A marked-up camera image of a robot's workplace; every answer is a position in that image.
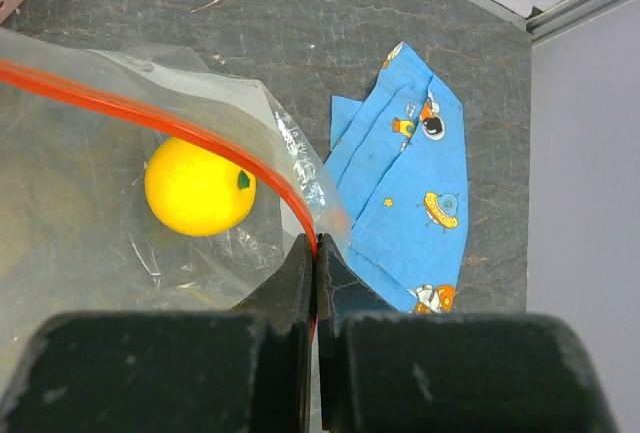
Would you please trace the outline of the yellow lemon toy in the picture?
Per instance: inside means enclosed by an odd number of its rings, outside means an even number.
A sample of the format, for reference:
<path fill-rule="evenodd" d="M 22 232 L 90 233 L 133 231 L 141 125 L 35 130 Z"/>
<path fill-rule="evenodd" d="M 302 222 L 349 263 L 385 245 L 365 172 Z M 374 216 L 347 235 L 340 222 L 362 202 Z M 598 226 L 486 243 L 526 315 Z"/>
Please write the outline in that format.
<path fill-rule="evenodd" d="M 257 181 L 224 157 L 172 137 L 151 156 L 144 191 L 162 224 L 183 235 L 205 237 L 225 232 L 249 215 Z"/>

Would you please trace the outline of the clear zip top bag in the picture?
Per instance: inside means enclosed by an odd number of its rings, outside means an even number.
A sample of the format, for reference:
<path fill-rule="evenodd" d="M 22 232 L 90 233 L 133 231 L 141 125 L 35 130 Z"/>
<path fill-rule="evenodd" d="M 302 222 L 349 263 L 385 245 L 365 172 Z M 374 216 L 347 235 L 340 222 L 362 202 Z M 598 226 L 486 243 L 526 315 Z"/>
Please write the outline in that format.
<path fill-rule="evenodd" d="M 276 271 L 309 220 L 351 222 L 295 120 L 255 79 L 189 48 L 118 52 L 1 33 L 1 380 L 49 318 L 87 310 L 227 310 Z M 144 173 L 169 137 L 206 135 L 262 167 L 248 217 L 195 238 L 153 215 Z"/>

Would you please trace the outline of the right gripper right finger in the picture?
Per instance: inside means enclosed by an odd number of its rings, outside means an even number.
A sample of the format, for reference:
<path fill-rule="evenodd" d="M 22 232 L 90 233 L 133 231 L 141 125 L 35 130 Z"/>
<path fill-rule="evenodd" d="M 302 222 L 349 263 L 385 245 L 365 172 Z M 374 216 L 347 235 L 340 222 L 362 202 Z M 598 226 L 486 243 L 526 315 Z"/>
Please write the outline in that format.
<path fill-rule="evenodd" d="M 392 308 L 345 263 L 323 234 L 315 262 L 321 421 L 329 432 L 391 432 Z"/>

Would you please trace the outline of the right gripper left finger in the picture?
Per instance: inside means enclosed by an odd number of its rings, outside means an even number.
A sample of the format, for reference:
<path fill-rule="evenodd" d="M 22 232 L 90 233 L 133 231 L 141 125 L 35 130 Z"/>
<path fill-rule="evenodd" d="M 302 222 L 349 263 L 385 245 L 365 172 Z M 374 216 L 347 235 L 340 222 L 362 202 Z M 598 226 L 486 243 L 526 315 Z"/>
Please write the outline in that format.
<path fill-rule="evenodd" d="M 234 309 L 269 321 L 260 347 L 251 432 L 307 432 L 314 333 L 314 261 L 303 234 L 283 264 Z"/>

